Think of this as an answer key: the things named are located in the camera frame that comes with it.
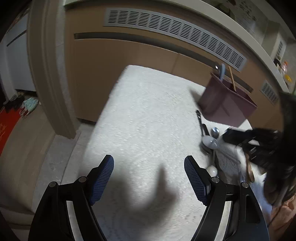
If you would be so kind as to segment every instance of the kitchen counter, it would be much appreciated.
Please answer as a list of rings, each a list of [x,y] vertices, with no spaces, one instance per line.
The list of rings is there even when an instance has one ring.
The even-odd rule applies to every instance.
[[[71,4],[73,2],[79,2],[83,0],[65,0],[64,5]],[[284,92],[289,92],[280,72],[274,65],[272,59],[262,48],[262,46],[236,21],[228,17],[213,6],[201,1],[201,0],[157,0],[167,2],[173,5],[178,5],[182,8],[189,9],[196,12],[197,14],[215,22],[217,25],[225,28],[234,36],[239,38],[266,66],[269,72],[273,75],[280,88]]]

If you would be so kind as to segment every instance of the wooden stick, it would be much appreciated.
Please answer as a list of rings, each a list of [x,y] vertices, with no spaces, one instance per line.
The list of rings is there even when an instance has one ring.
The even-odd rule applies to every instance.
[[[229,72],[230,72],[230,75],[231,75],[231,81],[232,81],[233,89],[236,92],[237,90],[235,88],[235,82],[234,82],[234,78],[233,78],[233,75],[232,75],[231,67],[228,66],[228,69],[229,69]]]

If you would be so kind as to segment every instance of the white tablecloth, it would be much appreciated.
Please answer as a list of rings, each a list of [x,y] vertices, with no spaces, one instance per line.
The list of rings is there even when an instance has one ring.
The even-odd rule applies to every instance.
[[[95,126],[79,173],[87,175],[106,154],[114,157],[111,178],[93,206],[108,241],[192,238],[205,206],[190,185],[184,158],[192,155],[203,168],[210,163],[200,149],[193,98],[203,91],[189,80],[149,68],[128,66],[122,73]],[[209,130],[218,127],[221,134],[229,127],[202,121]],[[251,126],[245,121],[240,128]],[[230,149],[241,160],[244,173],[242,150]],[[270,212],[262,194],[264,176],[254,165],[253,171],[252,189],[264,212]],[[229,208],[227,203],[216,240],[223,238]],[[73,226],[79,240],[79,230]]]

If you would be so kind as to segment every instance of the brown door frame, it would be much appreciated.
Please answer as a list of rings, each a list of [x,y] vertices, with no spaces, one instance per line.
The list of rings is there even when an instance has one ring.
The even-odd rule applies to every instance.
[[[58,0],[32,1],[27,27],[28,58],[37,94],[55,133],[74,138],[77,125],[63,96],[56,61],[58,6]]]

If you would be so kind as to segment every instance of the red carpet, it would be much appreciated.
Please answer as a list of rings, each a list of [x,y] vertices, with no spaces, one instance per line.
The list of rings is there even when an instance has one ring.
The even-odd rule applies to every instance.
[[[3,109],[0,113],[0,155],[3,151],[5,143],[14,128],[15,124],[20,118],[20,110],[14,111],[11,109],[6,113]]]

